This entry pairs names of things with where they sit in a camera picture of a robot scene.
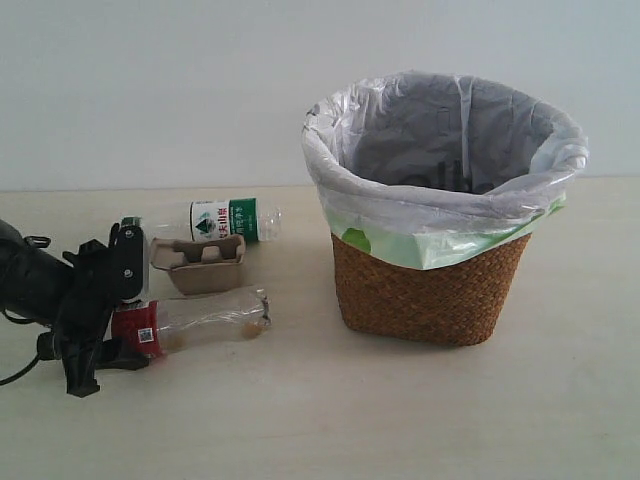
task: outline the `wicker basket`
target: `wicker basket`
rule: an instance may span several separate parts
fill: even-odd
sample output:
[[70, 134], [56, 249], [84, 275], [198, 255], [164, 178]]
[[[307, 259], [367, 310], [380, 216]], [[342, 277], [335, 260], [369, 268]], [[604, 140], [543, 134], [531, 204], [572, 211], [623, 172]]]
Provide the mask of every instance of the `wicker basket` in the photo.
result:
[[344, 323], [359, 332], [438, 345], [482, 343], [493, 333], [529, 238], [423, 271], [388, 264], [332, 235]]

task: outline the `plastic bag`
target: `plastic bag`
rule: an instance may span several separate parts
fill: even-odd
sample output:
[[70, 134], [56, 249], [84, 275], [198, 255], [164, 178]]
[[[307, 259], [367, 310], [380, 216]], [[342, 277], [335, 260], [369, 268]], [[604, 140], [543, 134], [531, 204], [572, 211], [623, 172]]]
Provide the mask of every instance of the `plastic bag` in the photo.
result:
[[407, 72], [317, 103], [302, 137], [333, 234], [386, 262], [453, 265], [564, 205], [587, 138], [563, 112], [472, 76]]

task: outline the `plastic bottle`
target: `plastic bottle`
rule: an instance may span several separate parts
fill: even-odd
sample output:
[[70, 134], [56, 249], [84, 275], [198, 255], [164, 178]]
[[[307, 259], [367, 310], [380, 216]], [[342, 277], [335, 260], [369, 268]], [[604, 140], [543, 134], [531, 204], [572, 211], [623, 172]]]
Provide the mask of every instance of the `plastic bottle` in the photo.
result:
[[247, 243], [268, 242], [278, 238], [282, 217], [279, 208], [256, 198], [168, 203], [141, 213], [121, 223], [140, 224], [149, 241], [199, 242], [240, 234]]
[[207, 297], [123, 305], [111, 319], [111, 336], [157, 358], [205, 343], [250, 340], [270, 325], [264, 290], [243, 287]]

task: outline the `white wall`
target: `white wall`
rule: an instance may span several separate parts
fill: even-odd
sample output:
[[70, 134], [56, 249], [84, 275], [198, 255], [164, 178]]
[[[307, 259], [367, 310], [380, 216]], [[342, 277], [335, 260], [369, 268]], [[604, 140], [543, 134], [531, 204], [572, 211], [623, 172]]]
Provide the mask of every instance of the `white wall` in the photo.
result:
[[637, 175], [639, 18], [637, 0], [5, 0], [0, 190], [307, 183], [307, 109], [405, 69], [540, 96], [585, 128], [589, 174]]

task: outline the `table surface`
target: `table surface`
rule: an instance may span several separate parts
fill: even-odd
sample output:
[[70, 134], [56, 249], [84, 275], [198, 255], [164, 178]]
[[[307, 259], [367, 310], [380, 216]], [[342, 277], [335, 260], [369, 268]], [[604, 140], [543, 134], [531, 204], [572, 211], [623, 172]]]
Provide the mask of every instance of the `table surface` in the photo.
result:
[[[582, 179], [535, 233], [493, 337], [443, 349], [341, 321], [311, 187], [0, 194], [2, 218], [59, 255], [172, 200], [257, 194], [282, 238], [250, 250], [273, 328], [98, 373], [59, 363], [0, 392], [3, 479], [631, 479], [640, 473], [640, 179]], [[162, 272], [152, 294], [175, 295]], [[41, 328], [0, 322], [0, 376]]]

